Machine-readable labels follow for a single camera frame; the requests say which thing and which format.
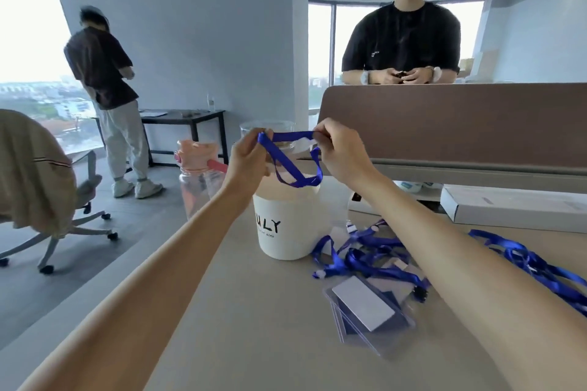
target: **blue lanyard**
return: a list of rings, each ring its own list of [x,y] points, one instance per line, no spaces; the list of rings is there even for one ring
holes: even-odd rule
[[[280,180],[283,184],[287,184],[291,187],[306,187],[306,186],[318,186],[322,182],[323,174],[322,169],[320,168],[320,160],[318,158],[320,149],[315,147],[310,152],[310,156],[312,160],[318,166],[318,170],[316,176],[311,176],[309,178],[304,177],[304,174],[299,171],[299,169],[295,166],[294,163],[290,161],[290,158],[285,156],[285,154],[279,150],[279,148],[274,144],[274,142],[293,142],[297,141],[298,139],[302,139],[303,137],[307,139],[312,139],[312,135],[314,132],[290,132],[290,133],[274,133],[273,134],[273,141],[269,139],[269,136],[265,134],[265,132],[259,133],[257,138],[257,142],[261,144],[266,150],[267,153],[271,155],[273,159],[273,164],[275,165],[275,173],[277,174],[277,179]],[[277,163],[280,162],[281,165],[285,170],[287,170],[291,176],[295,179],[293,183],[288,183],[279,174],[277,170]]]
[[[566,278],[587,287],[587,281],[583,277],[561,267],[548,264],[538,254],[528,250],[517,241],[505,239],[483,230],[472,230],[469,235],[487,239],[486,246],[497,246],[490,249],[503,255],[506,260],[533,276],[577,311],[587,316],[587,297],[560,280],[560,278]]]
[[[349,233],[349,239],[338,251],[334,249],[334,241],[327,235],[318,241],[312,251],[314,261],[321,266],[322,270],[314,272],[314,278],[328,278],[330,276],[349,276],[355,272],[360,272],[366,278],[377,276],[381,278],[392,278],[394,280],[412,283],[415,286],[415,297],[420,301],[425,301],[427,289],[430,287],[428,279],[421,280],[417,275],[402,271],[399,267],[392,266],[386,269],[373,267],[373,264],[383,257],[397,257],[403,262],[408,262],[404,253],[397,252],[398,249],[405,249],[405,246],[397,238],[388,239],[373,236],[377,232],[373,227],[387,225],[384,220],[378,221],[374,226],[365,230],[355,230]],[[330,254],[332,264],[322,262],[322,249],[330,243]],[[360,249],[349,248],[344,260],[339,256],[340,252],[353,243],[359,243],[364,247],[371,249],[370,252],[364,252]]]

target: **sneaker on floor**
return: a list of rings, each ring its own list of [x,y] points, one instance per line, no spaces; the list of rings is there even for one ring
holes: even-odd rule
[[[143,199],[149,198],[150,196],[156,195],[163,190],[163,184],[155,184],[150,179],[144,181],[138,181],[135,187],[135,198]]]
[[[121,198],[124,195],[128,195],[135,185],[128,182],[124,178],[114,181],[112,185],[112,195],[114,198]]]

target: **clear plastic badge holder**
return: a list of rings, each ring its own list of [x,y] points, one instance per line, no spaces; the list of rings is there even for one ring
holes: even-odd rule
[[[393,295],[384,294],[377,288],[369,284],[361,277],[356,277],[373,291],[381,300],[384,301],[394,311],[391,318],[386,320],[378,328],[370,331],[358,317],[349,310],[342,300],[332,291],[334,287],[348,280],[344,277],[332,287],[324,289],[324,294],[330,301],[334,321],[342,343],[353,346],[364,346],[366,344],[378,356],[389,356],[397,346],[401,336],[415,328],[415,320],[409,307],[409,300],[404,301],[401,305],[393,298]]]

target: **person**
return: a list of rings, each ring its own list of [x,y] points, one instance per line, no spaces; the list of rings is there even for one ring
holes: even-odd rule
[[[147,178],[149,146],[138,111],[138,95],[123,81],[133,79],[133,63],[120,42],[110,34],[104,14],[95,7],[80,10],[81,31],[65,45],[64,53],[75,78],[94,101],[106,146],[106,158],[114,179],[115,198],[135,189],[135,197],[148,198],[162,191],[161,184]],[[137,185],[124,178],[126,158],[137,176]]]
[[[259,131],[233,146],[218,194],[94,309],[20,391],[143,389],[218,246],[265,175]],[[581,313],[401,191],[371,164],[356,131],[326,119],[315,132],[329,172],[380,212],[515,391],[585,388],[587,320]]]
[[[349,85],[454,83],[461,25],[446,8],[424,0],[394,0],[363,18],[342,58]]]

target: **id card holder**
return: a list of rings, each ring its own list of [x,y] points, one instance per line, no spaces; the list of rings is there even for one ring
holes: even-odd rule
[[[344,278],[324,290],[342,343],[365,344],[378,356],[393,351],[400,336],[415,328],[409,309],[400,307],[363,278]]]

